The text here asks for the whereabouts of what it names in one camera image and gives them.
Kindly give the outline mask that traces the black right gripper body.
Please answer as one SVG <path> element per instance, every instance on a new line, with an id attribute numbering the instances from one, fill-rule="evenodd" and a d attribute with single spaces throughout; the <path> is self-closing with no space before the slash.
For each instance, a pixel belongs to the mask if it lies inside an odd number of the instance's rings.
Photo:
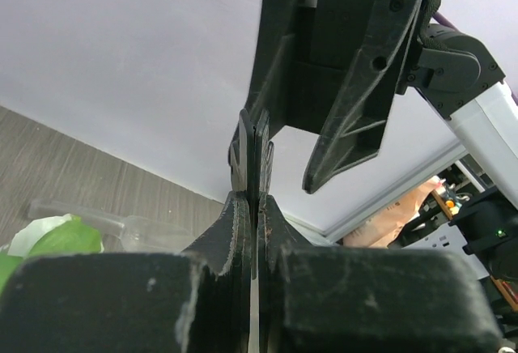
<path id="1" fill-rule="evenodd" d="M 370 34 L 383 45 L 405 26 L 405 0 L 304 0 L 295 21 L 286 124 L 321 131 L 340 86 Z"/>

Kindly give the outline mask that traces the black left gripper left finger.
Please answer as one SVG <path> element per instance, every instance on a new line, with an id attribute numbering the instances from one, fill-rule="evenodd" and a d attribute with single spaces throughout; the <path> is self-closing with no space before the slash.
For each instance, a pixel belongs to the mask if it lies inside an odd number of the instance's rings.
<path id="1" fill-rule="evenodd" d="M 181 253 L 34 257 L 1 296 L 4 352 L 245 352 L 251 223 L 231 192 Z"/>

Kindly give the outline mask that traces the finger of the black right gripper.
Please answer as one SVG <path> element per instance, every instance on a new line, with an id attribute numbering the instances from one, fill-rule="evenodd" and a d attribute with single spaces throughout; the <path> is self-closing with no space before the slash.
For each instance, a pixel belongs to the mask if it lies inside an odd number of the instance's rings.
<path id="1" fill-rule="evenodd" d="M 270 136 L 285 126 L 308 129 L 298 63 L 307 39 L 304 0 L 262 0 L 257 47 L 245 108 L 253 123 L 270 115 Z"/>
<path id="2" fill-rule="evenodd" d="M 336 175 L 377 156 L 422 0 L 405 0 L 405 26 L 375 35 L 357 52 L 311 154 L 303 188 L 314 194 Z"/>

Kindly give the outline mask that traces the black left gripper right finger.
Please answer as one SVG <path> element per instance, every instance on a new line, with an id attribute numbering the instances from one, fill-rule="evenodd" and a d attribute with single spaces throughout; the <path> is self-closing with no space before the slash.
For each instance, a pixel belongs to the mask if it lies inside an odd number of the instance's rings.
<path id="1" fill-rule="evenodd" d="M 315 246 L 271 196 L 257 215 L 262 352 L 495 352 L 472 268 L 432 249 Z"/>

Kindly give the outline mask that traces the black bag clip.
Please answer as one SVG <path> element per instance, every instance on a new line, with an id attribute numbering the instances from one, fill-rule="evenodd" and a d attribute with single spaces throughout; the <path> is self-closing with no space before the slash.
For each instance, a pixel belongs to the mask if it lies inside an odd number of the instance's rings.
<path id="1" fill-rule="evenodd" d="M 249 205 L 270 191 L 273 155 L 268 111 L 262 111 L 258 120 L 253 121 L 248 111 L 242 108 L 229 147 L 228 161 L 231 187 L 236 192 L 244 193 Z"/>

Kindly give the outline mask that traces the clear plastic scoop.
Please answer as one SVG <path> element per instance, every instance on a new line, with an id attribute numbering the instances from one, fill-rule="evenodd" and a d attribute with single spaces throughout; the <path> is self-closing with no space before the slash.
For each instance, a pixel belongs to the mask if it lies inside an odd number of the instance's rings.
<path id="1" fill-rule="evenodd" d="M 66 214 L 76 215 L 101 233 L 117 238 L 126 252 L 178 253 L 195 240 L 185 228 L 136 215 L 123 217 L 52 199 L 34 199 L 28 208 L 30 219 Z"/>

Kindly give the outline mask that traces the green litter bag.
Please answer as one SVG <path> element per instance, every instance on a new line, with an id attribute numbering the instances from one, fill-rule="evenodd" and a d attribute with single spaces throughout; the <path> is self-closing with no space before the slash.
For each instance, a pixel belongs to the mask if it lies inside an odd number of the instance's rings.
<path id="1" fill-rule="evenodd" d="M 15 270 L 30 257 L 65 253 L 102 253 L 99 230 L 72 214 L 34 219 L 1 246 L 1 291 Z"/>

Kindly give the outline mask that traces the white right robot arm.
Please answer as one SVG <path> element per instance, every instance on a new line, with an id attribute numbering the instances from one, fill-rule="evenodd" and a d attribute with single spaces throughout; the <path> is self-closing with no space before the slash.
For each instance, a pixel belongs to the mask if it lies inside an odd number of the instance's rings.
<path id="1" fill-rule="evenodd" d="M 262 0 L 248 97 L 229 148 L 232 187 L 257 221 L 272 137 L 290 126 L 317 135 L 303 179 L 313 194 L 377 156 L 395 95 L 413 87 L 449 124 L 496 186 L 461 214 L 464 250 L 493 278 L 517 278 L 510 215 L 473 226 L 517 201 L 517 106 L 478 39 L 434 23 L 440 0 Z"/>

